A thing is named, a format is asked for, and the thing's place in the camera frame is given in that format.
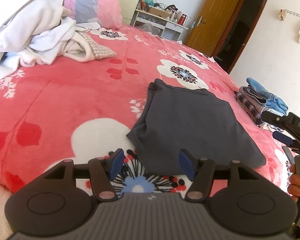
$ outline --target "blue finger pad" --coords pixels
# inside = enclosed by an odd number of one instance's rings
[[[293,144],[293,139],[291,139],[289,136],[286,136],[278,131],[274,131],[272,134],[272,137],[279,142],[284,143],[285,145],[289,146]]]
[[[195,170],[192,161],[183,153],[179,152],[179,165],[190,181],[194,180]]]
[[[114,180],[120,172],[124,160],[124,151],[121,150],[118,155],[112,160],[111,169],[109,171],[109,180]]]

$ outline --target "desk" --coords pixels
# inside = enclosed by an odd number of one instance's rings
[[[157,23],[149,21],[149,19],[155,19],[155,20],[157,20]],[[187,27],[184,27],[173,21],[164,19],[157,15],[148,13],[146,11],[138,10],[138,9],[135,10],[135,13],[133,15],[130,25],[135,26],[136,22],[151,23],[154,27],[161,29],[160,36],[163,36],[165,34],[168,35],[168,33],[170,32],[170,33],[172,33],[172,40],[174,40],[174,41],[179,41],[182,32],[184,30],[188,30]]]

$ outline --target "blue jeans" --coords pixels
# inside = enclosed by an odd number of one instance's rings
[[[282,109],[276,101],[268,99],[265,96],[256,93],[251,87],[242,87],[242,90],[245,94],[253,97],[256,101],[258,101],[259,104],[273,108],[282,113],[283,115],[287,115],[286,110]]]
[[[268,99],[266,106],[279,110],[276,108],[277,105],[284,112],[288,110],[288,106],[281,98],[277,97],[275,94],[269,93],[263,86],[261,86],[253,78],[247,78],[247,83],[249,84],[249,87],[252,88],[257,94]]]

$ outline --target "plaid shirt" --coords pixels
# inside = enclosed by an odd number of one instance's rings
[[[239,103],[239,105],[251,116],[256,124],[263,124],[261,115],[258,113],[256,108],[247,100],[247,98],[245,98],[242,93],[237,91],[234,91],[234,94],[237,97],[237,102]]]

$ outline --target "gray folded cloth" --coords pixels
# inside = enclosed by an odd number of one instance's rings
[[[184,174],[180,149],[221,165],[232,160],[253,169],[266,164],[228,102],[206,89],[173,87],[159,79],[149,84],[145,109],[127,137],[149,174]]]

